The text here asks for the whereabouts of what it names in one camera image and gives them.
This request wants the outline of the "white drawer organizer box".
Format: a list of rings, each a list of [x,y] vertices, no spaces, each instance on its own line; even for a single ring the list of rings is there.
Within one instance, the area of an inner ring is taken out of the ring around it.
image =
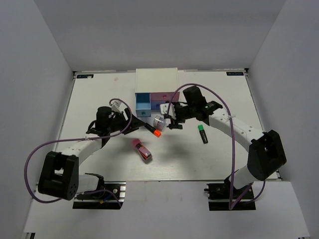
[[[174,92],[178,87],[177,68],[136,69],[135,93]]]

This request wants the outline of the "small blue drawer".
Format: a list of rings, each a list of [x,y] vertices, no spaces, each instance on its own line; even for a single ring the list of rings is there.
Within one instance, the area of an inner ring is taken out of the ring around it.
[[[136,116],[139,118],[151,117],[150,93],[136,93]]]

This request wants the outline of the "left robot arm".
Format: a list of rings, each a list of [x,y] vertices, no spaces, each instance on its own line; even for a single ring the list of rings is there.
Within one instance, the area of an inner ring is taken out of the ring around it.
[[[110,107],[99,107],[96,119],[86,131],[88,140],[77,141],[61,151],[47,153],[38,182],[41,194],[71,200],[77,193],[87,192],[95,199],[105,194],[104,177],[95,173],[79,174],[79,166],[109,141],[114,132],[128,134],[145,123],[132,115],[128,108],[115,112]]]

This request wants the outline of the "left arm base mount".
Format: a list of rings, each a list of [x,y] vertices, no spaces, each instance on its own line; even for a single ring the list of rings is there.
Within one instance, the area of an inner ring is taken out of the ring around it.
[[[72,209],[120,210],[125,199],[126,182],[104,182],[94,194],[77,194]]]

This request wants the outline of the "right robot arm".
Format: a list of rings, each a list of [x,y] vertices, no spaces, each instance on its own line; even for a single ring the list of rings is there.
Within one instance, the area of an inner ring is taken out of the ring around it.
[[[255,181],[264,181],[287,159],[279,134],[254,128],[237,119],[224,101],[208,102],[201,93],[201,85],[186,84],[183,90],[185,103],[169,101],[160,106],[160,112],[170,119],[168,128],[182,129],[188,119],[196,119],[218,129],[232,139],[232,146],[239,143],[247,152],[247,164],[233,169],[225,180],[226,195],[232,199],[243,193],[243,188]]]

